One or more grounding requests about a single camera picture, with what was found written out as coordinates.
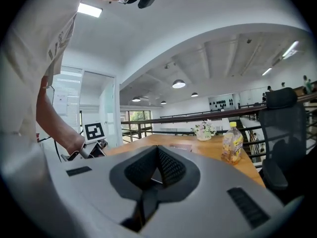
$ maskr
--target black cable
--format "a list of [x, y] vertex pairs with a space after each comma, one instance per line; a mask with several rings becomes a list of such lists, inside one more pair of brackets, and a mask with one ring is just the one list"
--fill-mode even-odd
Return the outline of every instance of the black cable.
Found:
[[50, 139], [50, 138], [51, 138], [51, 137], [43, 138], [43, 139], [39, 140], [38, 143], [41, 143], [42, 141], [47, 140], [47, 139]]
[[59, 161], [61, 162], [60, 155], [58, 153], [58, 149], [57, 149], [57, 145], [56, 145], [56, 141], [55, 140], [54, 140], [54, 145], [55, 145], [55, 149], [56, 149], [56, 153], [57, 153], [57, 156], [59, 158]]

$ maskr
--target fluorescent light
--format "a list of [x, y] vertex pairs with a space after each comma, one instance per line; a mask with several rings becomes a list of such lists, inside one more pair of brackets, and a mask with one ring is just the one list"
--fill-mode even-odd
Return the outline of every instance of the fluorescent light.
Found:
[[99, 18], [103, 9], [80, 3], [77, 11], [83, 14], [91, 15], [92, 17]]
[[290, 51], [290, 53], [288, 53], [288, 54], [286, 55], [286, 57], [284, 57], [284, 60], [290, 58], [291, 56], [293, 56], [293, 55], [296, 54], [297, 52], [298, 52], [298, 50], [292, 50], [292, 51]]
[[290, 53], [299, 43], [299, 41], [293, 42], [293, 44], [289, 47], [289, 49], [282, 55], [282, 57], [286, 57], [288, 53]]
[[264, 76], [265, 74], [267, 74], [270, 70], [272, 70], [272, 68], [268, 68], [267, 71], [262, 74], [262, 76]]

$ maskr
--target plastic bottle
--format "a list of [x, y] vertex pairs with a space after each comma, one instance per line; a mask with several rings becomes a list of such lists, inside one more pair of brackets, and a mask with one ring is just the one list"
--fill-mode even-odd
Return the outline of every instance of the plastic bottle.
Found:
[[237, 129], [237, 123], [230, 123], [230, 130], [224, 135], [222, 140], [223, 151], [221, 159], [230, 164], [236, 164], [241, 159], [241, 151], [243, 146], [243, 136]]

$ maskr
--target hand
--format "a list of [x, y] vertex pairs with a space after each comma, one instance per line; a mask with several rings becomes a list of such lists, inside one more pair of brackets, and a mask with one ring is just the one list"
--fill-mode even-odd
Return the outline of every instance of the hand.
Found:
[[74, 139], [71, 140], [71, 143], [69, 146], [66, 148], [66, 151], [68, 152], [69, 155], [72, 155], [73, 152], [80, 152], [81, 149], [83, 149], [83, 146], [85, 144], [85, 138], [79, 134], [76, 134], [74, 136]]

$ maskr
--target white flowers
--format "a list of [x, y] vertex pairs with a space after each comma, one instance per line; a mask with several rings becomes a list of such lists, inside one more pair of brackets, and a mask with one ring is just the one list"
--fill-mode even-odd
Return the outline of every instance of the white flowers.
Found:
[[207, 120], [202, 122], [201, 124], [195, 125], [195, 128], [192, 128], [192, 131], [197, 135], [204, 135], [204, 136], [214, 136], [216, 134], [216, 130], [213, 127], [211, 120]]

